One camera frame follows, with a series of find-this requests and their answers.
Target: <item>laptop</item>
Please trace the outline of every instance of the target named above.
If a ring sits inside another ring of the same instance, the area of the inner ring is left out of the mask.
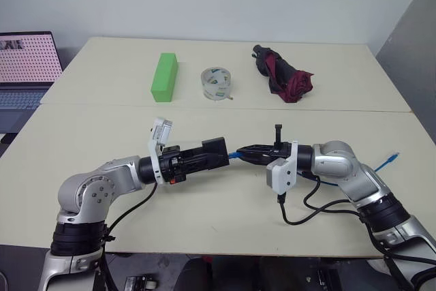
[[[61,75],[49,31],[0,33],[0,134],[18,133]]]

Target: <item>tape roll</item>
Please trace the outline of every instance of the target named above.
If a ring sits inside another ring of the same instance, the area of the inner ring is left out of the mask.
[[[204,70],[201,75],[203,94],[211,100],[230,98],[230,72],[222,67],[212,67]]]

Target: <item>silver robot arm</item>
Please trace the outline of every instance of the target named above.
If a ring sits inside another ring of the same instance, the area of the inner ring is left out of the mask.
[[[404,289],[422,286],[422,290],[436,290],[434,264],[395,258],[396,254],[436,260],[435,239],[403,208],[374,170],[356,159],[348,144],[331,141],[313,145],[311,171],[338,184],[371,228],[381,247],[377,248],[393,254],[386,256],[386,264]]]
[[[237,152],[241,160],[266,166],[267,185],[279,195],[281,204],[295,185],[297,171],[336,183],[357,209],[371,242],[385,255],[402,289],[422,286],[421,290],[436,291],[435,239],[403,208],[374,170],[357,160],[348,144],[330,141],[311,147],[282,142],[281,125],[276,125],[274,145],[254,144]]]
[[[224,138],[206,140],[201,147],[184,151],[179,146],[164,148],[171,127],[170,121],[156,119],[149,140],[150,157],[114,159],[62,184],[58,193],[61,210],[39,291],[93,290],[95,283],[104,283],[99,266],[103,246],[110,240],[105,220],[119,196],[147,184],[179,183],[187,174],[229,164]]]
[[[39,291],[47,290],[48,282],[57,275],[85,273],[99,266],[109,206],[122,194],[145,186],[138,173],[139,161],[138,156],[113,160],[62,184],[58,193],[61,210]]]

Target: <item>floor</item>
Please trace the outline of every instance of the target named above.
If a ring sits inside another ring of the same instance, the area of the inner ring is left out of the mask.
[[[0,271],[7,277],[8,290],[36,290],[46,251],[42,248],[0,245]],[[124,258],[109,254],[108,262],[119,290],[124,290],[127,276],[152,273],[159,282],[159,291],[171,291],[185,263],[194,257],[183,254],[132,254]],[[235,288],[235,272],[238,276],[247,277],[256,262],[259,262],[259,258],[255,256],[214,256],[212,268],[216,277],[215,289],[240,290]],[[284,258],[283,267],[295,274],[302,287],[299,290],[323,290],[317,277],[319,267],[338,270],[344,291],[398,290],[390,276],[373,270],[366,260]],[[4,291],[1,278],[0,291]]]

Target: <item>folded umbrella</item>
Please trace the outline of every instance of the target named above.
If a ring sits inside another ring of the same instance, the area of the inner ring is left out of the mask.
[[[270,48],[257,45],[253,52],[259,72],[270,78],[271,93],[279,95],[284,102],[297,102],[312,90],[312,73],[296,70]]]

